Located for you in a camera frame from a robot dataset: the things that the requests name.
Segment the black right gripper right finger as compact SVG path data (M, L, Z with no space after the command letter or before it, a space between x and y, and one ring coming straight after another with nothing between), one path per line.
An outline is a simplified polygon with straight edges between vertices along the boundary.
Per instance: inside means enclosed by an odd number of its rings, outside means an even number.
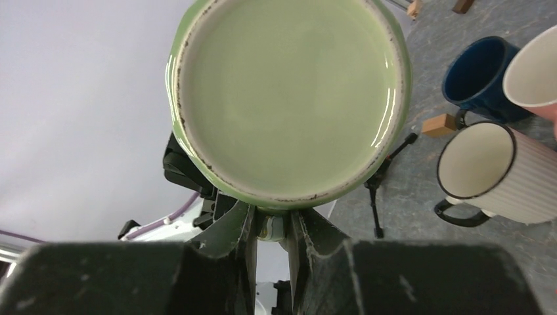
M312 209L287 232L295 314L540 314L514 258L483 242L350 238Z

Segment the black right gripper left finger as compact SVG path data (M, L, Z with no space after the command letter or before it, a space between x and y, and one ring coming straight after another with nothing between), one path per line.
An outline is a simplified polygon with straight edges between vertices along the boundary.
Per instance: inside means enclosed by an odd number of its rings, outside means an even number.
M2 314L253 314L255 209L189 241L46 243L1 286Z

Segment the light green mug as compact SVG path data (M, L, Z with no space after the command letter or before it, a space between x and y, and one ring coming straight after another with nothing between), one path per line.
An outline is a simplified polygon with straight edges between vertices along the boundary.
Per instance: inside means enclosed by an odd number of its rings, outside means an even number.
M412 70L381 1L195 1L165 84L194 166L272 213L336 200L378 170L407 118Z

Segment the white ribbed mug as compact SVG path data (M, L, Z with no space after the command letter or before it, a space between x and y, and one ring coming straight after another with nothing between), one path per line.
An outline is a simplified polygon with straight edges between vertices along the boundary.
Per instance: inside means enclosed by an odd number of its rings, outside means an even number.
M556 152L506 125L481 121L459 131L441 151L437 182L446 196L434 213L456 226L556 218Z

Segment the dark blue mug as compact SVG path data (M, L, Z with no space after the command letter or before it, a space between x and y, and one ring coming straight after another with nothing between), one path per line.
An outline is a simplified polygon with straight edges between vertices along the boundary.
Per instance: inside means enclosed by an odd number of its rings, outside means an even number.
M519 47L492 35L468 45L451 63L441 90L448 102L458 106L457 129L467 127L469 112L503 124L533 115L511 102L503 91L504 73L519 51Z

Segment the pink mug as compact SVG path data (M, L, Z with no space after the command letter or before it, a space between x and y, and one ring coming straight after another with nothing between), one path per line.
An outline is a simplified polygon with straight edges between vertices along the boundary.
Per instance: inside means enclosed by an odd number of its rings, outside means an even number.
M513 104L551 121L556 132L556 26L517 53L504 73L502 87Z

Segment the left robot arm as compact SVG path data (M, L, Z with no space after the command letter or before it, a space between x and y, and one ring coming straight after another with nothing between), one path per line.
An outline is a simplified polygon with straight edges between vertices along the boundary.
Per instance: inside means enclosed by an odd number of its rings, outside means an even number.
M177 296L189 314L234 314L252 312L252 294L243 292L247 272L237 257L236 226L228 212L237 199L220 192L194 166L170 136L163 156L166 180L191 189L194 195L165 218L141 226L129 220L118 234L121 241L182 241L186 244Z

